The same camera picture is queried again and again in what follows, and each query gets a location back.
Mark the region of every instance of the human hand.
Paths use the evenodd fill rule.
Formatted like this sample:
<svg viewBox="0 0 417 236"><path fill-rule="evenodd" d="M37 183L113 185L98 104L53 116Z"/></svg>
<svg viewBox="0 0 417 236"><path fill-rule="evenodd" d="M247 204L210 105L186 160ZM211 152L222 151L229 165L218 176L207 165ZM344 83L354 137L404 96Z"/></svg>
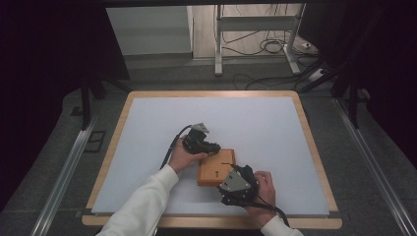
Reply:
<svg viewBox="0 0 417 236"><path fill-rule="evenodd" d="M272 183L272 176L266 171L255 172L255 179L259 183L258 196L254 202L257 204L267 204L275 206L275 188ZM254 218L262 227L276 216L275 212L258 207L246 206L245 210Z"/></svg>
<svg viewBox="0 0 417 236"><path fill-rule="evenodd" d="M178 174L181 170L189 166L193 161L200 160L208 157L206 153L190 154L188 153L183 145L183 138L178 139L175 144L175 148L172 151L171 158L168 165Z"/></svg>

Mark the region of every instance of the wooden border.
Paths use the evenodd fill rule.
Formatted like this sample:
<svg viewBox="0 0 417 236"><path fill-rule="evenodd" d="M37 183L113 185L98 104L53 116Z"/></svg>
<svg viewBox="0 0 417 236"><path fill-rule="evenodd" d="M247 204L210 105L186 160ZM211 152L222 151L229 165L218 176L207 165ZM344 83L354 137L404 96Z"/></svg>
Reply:
<svg viewBox="0 0 417 236"><path fill-rule="evenodd" d="M300 98L295 91L278 90L180 90L180 91L132 91L123 107L113 137L104 157L101 169L98 173L94 187L92 188L86 209L92 209L98 192L104 182L105 176L109 169L114 152L116 151L123 127L129 115L130 107L135 97L275 97L289 96L292 97L295 108L300 119L304 135L310 149L316 171L318 173L325 197L328 203L330 213L335 213L335 217L315 217L315 218L288 218L293 228L311 228L311 229L338 229L342 225L341 216L338 214L338 208L334 200L333 193L328 183L328 177L323 168L319 152L313 139L310 126L307 122L306 115L301 105ZM85 225L104 225L109 219L109 215L83 215L83 224ZM181 227L181 228L222 228L222 229L254 229L259 226L248 216L199 216L199 215L163 215L158 222L157 227Z"/></svg>

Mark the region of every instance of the orange box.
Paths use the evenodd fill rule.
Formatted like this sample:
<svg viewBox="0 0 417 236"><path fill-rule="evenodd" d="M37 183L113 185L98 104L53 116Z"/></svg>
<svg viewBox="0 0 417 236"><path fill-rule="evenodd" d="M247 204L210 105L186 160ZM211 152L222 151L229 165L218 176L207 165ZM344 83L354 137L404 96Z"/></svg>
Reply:
<svg viewBox="0 0 417 236"><path fill-rule="evenodd" d="M230 164L236 164L233 149L221 149L218 154L200 160L197 185L219 186L229 174Z"/></svg>

